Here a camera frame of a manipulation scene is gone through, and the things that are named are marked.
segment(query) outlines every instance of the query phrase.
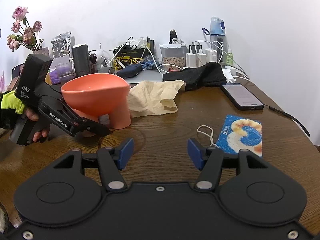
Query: wooden table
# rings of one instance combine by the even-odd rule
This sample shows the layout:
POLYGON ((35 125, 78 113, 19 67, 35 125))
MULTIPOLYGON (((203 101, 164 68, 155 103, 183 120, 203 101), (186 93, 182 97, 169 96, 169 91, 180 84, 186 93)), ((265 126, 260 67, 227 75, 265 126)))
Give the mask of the wooden table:
MULTIPOLYGON (((276 104, 251 82, 239 79, 265 104, 276 104)), ((117 146, 124 138, 133 137, 135 154, 121 173, 131 181, 191 181, 199 171, 186 152, 187 139, 198 138, 205 146, 209 138, 197 134, 196 129, 206 124, 214 130, 217 140, 227 114, 259 120, 262 123, 263 158, 298 181, 308 194, 308 203, 300 222, 313 234, 320 230, 320 154, 291 120, 265 108, 261 111, 239 111, 220 88, 201 88, 179 92, 175 98, 178 112, 132 119, 132 124, 100 139, 70 137, 51 125, 50 140, 20 147, 9 141, 7 133, 0 138, 0 202, 3 203, 14 225, 21 223, 12 203, 15 189, 24 180, 71 148, 85 153, 99 147, 117 146)), ((86 170, 86 175, 99 181, 97 170, 86 170)), ((223 171, 221 182, 235 175, 223 171)))

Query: hand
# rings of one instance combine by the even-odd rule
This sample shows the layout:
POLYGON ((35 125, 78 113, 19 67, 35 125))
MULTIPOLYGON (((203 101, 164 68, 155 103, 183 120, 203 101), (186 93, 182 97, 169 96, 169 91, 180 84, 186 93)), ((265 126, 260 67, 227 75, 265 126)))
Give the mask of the hand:
MULTIPOLYGON (((26 115, 26 117, 28 117, 32 121, 38 121, 39 120, 39 116, 30 107, 26 107, 24 109, 24 114, 26 115)), ((40 131, 40 132, 36 132, 35 135, 33 136, 32 140, 34 142, 36 142, 41 137, 46 138, 48 136, 49 130, 50 130, 50 126, 42 129, 42 131, 40 131)))

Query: blue gripper pad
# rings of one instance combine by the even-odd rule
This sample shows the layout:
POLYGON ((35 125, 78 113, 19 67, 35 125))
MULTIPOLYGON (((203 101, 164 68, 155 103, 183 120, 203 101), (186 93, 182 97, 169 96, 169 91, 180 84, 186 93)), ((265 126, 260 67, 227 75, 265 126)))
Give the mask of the blue gripper pad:
POLYGON ((192 160, 194 166, 198 170, 202 170, 204 167, 204 160, 202 158, 202 152, 201 150, 204 149, 201 144, 199 144, 195 139, 190 138, 187 142, 187 152, 192 160))
POLYGON ((127 165, 131 155, 133 154, 133 146, 133 138, 129 138, 116 148, 119 151, 119 159, 117 161, 118 170, 123 170, 127 165))

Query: screw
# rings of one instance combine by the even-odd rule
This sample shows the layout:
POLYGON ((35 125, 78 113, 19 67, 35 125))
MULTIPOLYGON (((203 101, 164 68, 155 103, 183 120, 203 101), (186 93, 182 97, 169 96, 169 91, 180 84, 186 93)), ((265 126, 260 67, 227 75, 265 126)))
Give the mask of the screw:
POLYGON ((24 231, 22 233, 22 237, 26 240, 31 240, 31 239, 33 239, 33 234, 29 231, 24 231))
POLYGON ((296 230, 292 230, 288 234, 289 239, 296 239, 298 237, 299 233, 296 230))
POLYGON ((162 186, 156 187, 156 191, 164 191, 164 190, 165 190, 165 188, 162 186))
POLYGON ((111 189, 121 189, 124 187, 124 183, 122 181, 114 180, 108 184, 108 187, 111 189))
POLYGON ((196 184, 199 189, 209 189, 212 188, 212 183, 210 181, 202 180, 196 184))

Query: bowl leg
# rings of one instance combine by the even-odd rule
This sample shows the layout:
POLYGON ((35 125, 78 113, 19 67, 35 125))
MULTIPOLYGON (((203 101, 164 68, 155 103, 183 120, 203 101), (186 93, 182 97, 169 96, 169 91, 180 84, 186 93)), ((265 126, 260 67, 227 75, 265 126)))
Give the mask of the bowl leg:
POLYGON ((127 97, 109 114, 110 124, 114 129, 123 129, 131 124, 127 97))

